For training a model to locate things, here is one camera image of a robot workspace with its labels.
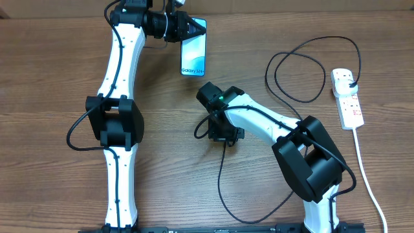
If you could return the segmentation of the blue Galaxy smartphone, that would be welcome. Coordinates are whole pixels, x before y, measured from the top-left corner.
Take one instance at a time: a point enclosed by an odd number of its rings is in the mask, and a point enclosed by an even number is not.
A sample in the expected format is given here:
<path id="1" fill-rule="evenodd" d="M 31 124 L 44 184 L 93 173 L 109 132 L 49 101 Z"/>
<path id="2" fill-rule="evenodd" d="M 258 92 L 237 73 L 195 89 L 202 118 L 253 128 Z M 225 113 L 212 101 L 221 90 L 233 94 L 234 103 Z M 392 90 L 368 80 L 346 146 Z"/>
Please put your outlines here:
<path id="1" fill-rule="evenodd" d="M 181 42 L 180 73 L 204 76 L 206 66 L 206 33 Z"/>

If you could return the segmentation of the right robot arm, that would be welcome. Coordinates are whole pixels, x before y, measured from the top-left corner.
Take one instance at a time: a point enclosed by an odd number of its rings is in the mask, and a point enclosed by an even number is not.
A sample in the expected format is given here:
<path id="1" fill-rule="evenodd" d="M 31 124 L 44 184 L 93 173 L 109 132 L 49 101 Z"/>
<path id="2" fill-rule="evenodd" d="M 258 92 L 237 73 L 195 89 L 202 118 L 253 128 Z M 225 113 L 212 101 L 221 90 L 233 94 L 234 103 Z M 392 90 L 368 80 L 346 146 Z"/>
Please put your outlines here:
<path id="1" fill-rule="evenodd" d="M 335 201 L 348 166 L 318 119 L 277 114 L 237 87 L 223 91 L 211 82 L 196 98 L 208 112 L 209 139 L 230 147 L 250 132 L 271 146 L 285 181 L 303 200 L 302 231 L 342 231 Z"/>

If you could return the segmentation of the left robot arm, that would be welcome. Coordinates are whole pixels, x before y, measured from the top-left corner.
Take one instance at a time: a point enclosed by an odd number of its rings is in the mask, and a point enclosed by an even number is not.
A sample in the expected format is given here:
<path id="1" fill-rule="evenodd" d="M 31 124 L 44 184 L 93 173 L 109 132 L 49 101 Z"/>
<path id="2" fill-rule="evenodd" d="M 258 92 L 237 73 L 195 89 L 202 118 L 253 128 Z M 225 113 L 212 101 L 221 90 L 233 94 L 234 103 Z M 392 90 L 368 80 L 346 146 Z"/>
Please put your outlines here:
<path id="1" fill-rule="evenodd" d="M 107 164 L 108 207 L 100 232 L 138 232 L 135 204 L 135 157 L 144 136 L 144 118 L 134 101 L 138 60 L 148 36 L 182 45 L 206 37 L 203 19 L 179 8 L 184 1 L 166 1 L 164 12 L 151 1 L 115 1 L 106 17 L 113 42 L 105 78 L 85 110 Z"/>

